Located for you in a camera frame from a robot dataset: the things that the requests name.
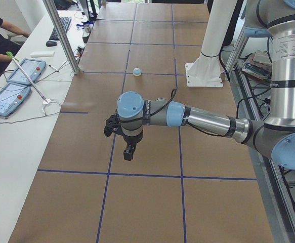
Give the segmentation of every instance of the computer mouse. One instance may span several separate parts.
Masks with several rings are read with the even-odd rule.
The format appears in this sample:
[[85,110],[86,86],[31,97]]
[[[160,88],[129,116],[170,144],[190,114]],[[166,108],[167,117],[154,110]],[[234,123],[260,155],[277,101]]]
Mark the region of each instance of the computer mouse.
[[54,41],[54,40],[48,40],[48,41],[46,42],[46,46],[47,46],[47,47],[53,47],[53,46],[56,46],[56,45],[57,45],[57,42]]

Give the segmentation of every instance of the white desk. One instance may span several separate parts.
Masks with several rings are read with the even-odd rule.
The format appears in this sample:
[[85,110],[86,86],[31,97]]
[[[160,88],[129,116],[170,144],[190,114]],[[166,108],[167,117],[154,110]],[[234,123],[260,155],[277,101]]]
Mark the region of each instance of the white desk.
[[[60,12],[60,16],[73,17],[67,33],[73,50],[78,45],[83,46],[82,31],[76,29],[76,24],[81,23],[81,19],[74,18],[75,14],[77,17],[81,16],[77,11]],[[52,29],[53,24],[49,16],[44,16],[16,57],[22,60],[30,58],[30,53],[33,51],[54,50],[54,57],[38,59],[54,67],[60,67],[67,60],[60,42],[55,47],[48,48],[45,45]],[[7,70],[15,67],[15,64],[11,63]],[[53,70],[47,66],[41,77],[52,72]],[[37,87],[47,98],[57,99],[62,103],[70,87],[72,76],[72,70],[68,65],[47,80],[40,81]],[[4,77],[1,77],[0,86],[3,87],[5,84]],[[32,88],[32,93],[16,112],[7,120],[0,118],[0,122],[43,116],[40,109],[42,102],[39,94]],[[58,104],[51,104],[46,108],[47,114],[58,111],[60,111]],[[8,242],[15,227],[57,117],[54,115],[22,123],[0,124],[0,243]]]

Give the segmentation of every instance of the robotic arm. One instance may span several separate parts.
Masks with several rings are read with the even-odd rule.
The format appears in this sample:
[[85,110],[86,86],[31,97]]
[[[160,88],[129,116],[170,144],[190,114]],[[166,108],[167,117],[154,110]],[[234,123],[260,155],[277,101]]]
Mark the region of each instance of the robotic arm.
[[256,35],[268,28],[274,38],[270,116],[264,122],[254,121],[190,107],[173,101],[176,89],[170,100],[155,101],[126,92],[119,97],[117,112],[106,121],[104,130],[106,136],[113,132],[123,136],[127,142],[124,159],[133,159],[143,138],[143,125],[190,125],[233,138],[275,163],[295,169],[295,1],[248,0],[246,7],[249,33]]

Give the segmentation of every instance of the warning label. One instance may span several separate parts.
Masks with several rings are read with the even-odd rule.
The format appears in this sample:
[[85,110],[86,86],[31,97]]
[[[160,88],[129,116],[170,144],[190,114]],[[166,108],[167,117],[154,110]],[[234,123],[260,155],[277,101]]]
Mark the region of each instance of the warning label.
[[276,38],[273,40],[275,52],[273,61],[295,58],[295,34]]

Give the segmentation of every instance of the computer keyboard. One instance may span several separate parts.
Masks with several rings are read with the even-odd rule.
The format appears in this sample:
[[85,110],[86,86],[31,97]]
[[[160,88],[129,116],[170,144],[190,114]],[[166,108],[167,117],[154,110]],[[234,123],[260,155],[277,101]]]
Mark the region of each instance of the computer keyboard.
[[[61,19],[61,23],[62,23],[62,26],[63,26],[65,32],[67,32],[68,28],[70,27],[72,18],[71,17],[60,17],[60,19]],[[55,28],[52,31],[52,34],[50,36],[50,40],[52,40],[52,41],[59,41],[60,40],[57,36],[57,32],[56,32]]]

